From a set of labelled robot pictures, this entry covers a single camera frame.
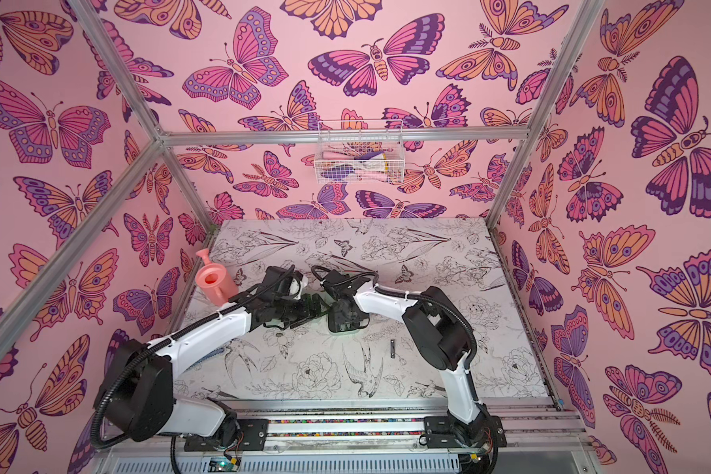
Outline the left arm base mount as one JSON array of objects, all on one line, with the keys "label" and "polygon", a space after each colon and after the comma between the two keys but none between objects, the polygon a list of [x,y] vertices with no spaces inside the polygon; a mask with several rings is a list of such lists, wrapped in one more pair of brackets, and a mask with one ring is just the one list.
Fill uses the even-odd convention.
[{"label": "left arm base mount", "polygon": [[262,451],[269,437],[269,419],[239,419],[227,429],[220,428],[214,436],[192,434],[185,439],[186,452],[199,451]]}]

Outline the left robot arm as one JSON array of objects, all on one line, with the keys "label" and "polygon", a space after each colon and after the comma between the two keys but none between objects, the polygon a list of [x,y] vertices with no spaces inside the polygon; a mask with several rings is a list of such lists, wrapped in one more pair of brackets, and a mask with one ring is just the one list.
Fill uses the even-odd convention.
[{"label": "left robot arm", "polygon": [[175,381],[260,327],[292,329],[323,316],[327,304],[305,287],[304,275],[294,267],[270,267],[260,284],[226,298],[208,316],[149,343],[120,346],[94,402],[93,448],[154,436],[198,436],[216,448],[235,444],[240,436],[235,411],[222,402],[179,396]]}]

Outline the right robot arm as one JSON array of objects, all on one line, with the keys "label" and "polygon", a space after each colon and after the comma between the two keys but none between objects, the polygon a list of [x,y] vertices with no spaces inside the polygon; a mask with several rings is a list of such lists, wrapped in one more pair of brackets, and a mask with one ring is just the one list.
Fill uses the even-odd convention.
[{"label": "right robot arm", "polygon": [[344,275],[313,266],[311,272],[332,300],[331,332],[355,331],[373,315],[403,323],[424,361],[440,372],[450,417],[466,427],[480,419],[482,403],[471,375],[477,342],[470,323],[442,290],[389,288],[371,271]]}]

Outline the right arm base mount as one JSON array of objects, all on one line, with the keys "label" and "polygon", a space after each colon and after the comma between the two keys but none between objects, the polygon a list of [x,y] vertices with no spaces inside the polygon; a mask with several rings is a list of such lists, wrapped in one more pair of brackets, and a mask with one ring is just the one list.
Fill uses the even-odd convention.
[{"label": "right arm base mount", "polygon": [[500,417],[480,413],[470,424],[452,416],[425,417],[424,432],[428,448],[506,448],[508,442]]}]

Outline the green case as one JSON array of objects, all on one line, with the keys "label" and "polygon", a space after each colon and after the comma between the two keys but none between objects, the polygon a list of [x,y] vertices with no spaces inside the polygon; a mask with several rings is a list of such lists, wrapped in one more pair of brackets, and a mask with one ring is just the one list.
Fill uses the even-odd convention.
[{"label": "green case", "polygon": [[351,298],[327,302],[319,294],[308,300],[309,313],[314,317],[325,317],[328,330],[333,334],[345,334],[367,328],[371,316],[359,309]]}]

